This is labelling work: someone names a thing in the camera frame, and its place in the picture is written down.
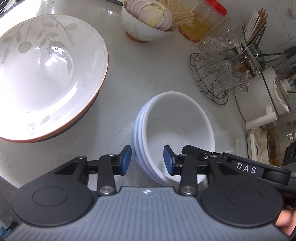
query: plastic jar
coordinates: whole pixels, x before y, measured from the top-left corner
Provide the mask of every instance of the plastic jar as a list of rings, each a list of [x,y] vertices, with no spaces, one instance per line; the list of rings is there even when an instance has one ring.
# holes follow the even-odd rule
[[[198,42],[227,15],[227,10],[216,0],[199,0],[192,13],[195,17],[194,27],[180,26],[179,31],[185,38]]]

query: dish rack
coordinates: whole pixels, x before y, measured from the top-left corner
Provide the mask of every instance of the dish rack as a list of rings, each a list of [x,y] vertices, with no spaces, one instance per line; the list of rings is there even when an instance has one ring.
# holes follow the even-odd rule
[[[248,48],[249,46],[245,48],[241,54],[243,54]],[[248,55],[246,55],[245,57],[246,59],[250,60],[254,73],[260,76],[260,70],[253,63],[252,58],[250,58]],[[233,94],[235,94],[238,90],[243,90],[248,92],[248,86],[245,83],[241,82],[241,80],[239,80],[239,83],[235,88],[231,90],[225,90],[220,93],[216,93],[214,91],[213,84],[215,84],[215,81],[218,81],[218,80],[209,81],[207,79],[206,72],[205,72],[206,65],[207,65],[207,62],[201,53],[192,53],[190,55],[191,71],[193,73],[195,81],[201,88],[200,92],[204,92],[206,96],[209,97],[216,104],[226,105],[229,99],[230,92],[232,92]]]

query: black circular housing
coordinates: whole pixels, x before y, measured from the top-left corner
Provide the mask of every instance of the black circular housing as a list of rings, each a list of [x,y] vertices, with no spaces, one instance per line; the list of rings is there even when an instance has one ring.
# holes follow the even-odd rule
[[[249,175],[225,176],[201,196],[205,212],[235,227],[254,228],[275,223],[284,205],[278,190]]]
[[[25,223],[51,227],[79,219],[93,201],[87,186],[71,176],[44,175],[14,193],[12,208]]]

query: countertop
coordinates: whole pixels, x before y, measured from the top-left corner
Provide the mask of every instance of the countertop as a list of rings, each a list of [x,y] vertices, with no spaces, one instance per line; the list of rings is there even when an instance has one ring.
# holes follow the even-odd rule
[[[16,187],[77,157],[98,159],[119,153],[131,143],[141,107],[165,91],[193,98],[207,114],[214,130],[216,152],[247,157],[247,130],[235,98],[227,105],[213,103],[191,76],[190,45],[177,31],[171,38],[139,44],[125,34],[121,7],[103,0],[25,0],[0,18],[0,36],[14,25],[42,14],[80,18],[104,38],[109,68],[99,96],[87,114],[72,128],[47,141],[17,144],[0,140],[0,176]],[[125,176],[115,176],[120,186],[159,186],[134,158]],[[96,188],[95,176],[90,189]]]

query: large patterned bowl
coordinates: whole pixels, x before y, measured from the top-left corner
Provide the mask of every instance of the large patterned bowl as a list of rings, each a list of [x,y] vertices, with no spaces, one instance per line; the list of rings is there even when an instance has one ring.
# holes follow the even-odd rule
[[[37,142],[63,132],[94,102],[107,67],[102,36],[80,19],[16,25],[0,37],[0,137]]]

